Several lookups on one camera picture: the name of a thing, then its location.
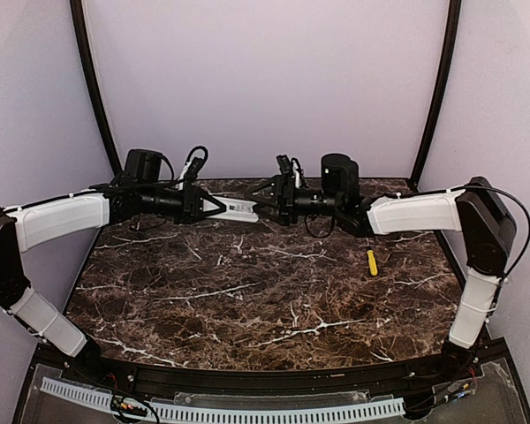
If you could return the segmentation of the white remote control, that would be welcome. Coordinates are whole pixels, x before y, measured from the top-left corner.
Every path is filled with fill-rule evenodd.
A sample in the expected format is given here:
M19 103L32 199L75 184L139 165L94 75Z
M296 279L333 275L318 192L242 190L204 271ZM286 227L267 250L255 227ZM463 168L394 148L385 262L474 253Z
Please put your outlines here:
M229 220L244 223L257 223L259 216L254 212L256 202L231 197L217 196L212 193L212 197L218 199L226 206L226 211L211 216L212 219Z

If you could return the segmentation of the yellow handled screwdriver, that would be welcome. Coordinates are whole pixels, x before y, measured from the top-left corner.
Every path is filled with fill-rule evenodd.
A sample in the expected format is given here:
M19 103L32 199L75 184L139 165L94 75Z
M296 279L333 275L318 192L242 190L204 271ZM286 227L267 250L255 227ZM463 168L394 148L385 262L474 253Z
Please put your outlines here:
M377 261L375 258L375 239L367 239L367 264L369 268L369 273L371 276L377 276L379 274Z

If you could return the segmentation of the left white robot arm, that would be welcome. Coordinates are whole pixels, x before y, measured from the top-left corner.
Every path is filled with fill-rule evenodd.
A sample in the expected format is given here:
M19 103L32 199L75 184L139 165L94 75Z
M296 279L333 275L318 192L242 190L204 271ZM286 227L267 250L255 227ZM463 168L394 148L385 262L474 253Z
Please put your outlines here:
M99 356L94 339L32 286L21 255L45 242L141 214L190 224L226 212L226 204L194 183L204 158L190 155L180 178L162 180L161 167L167 162L160 152L132 149L109 183L26 206L0 207L0 308L71 359Z

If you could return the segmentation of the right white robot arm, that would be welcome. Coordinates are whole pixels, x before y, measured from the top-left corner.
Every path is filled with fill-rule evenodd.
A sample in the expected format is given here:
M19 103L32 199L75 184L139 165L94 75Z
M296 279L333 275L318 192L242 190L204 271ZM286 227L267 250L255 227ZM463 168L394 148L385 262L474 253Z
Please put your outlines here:
M504 281L516 264L509 260L517 224L502 198L483 177L465 185L425 193L360 193L359 165L348 155L321 159L319 189L309 187L297 159L277 157L279 172L245 192L254 212L288 226L301 217L328 216L357 238L405 231L459 231L467 257L466 283L448 345L471 349L495 311Z

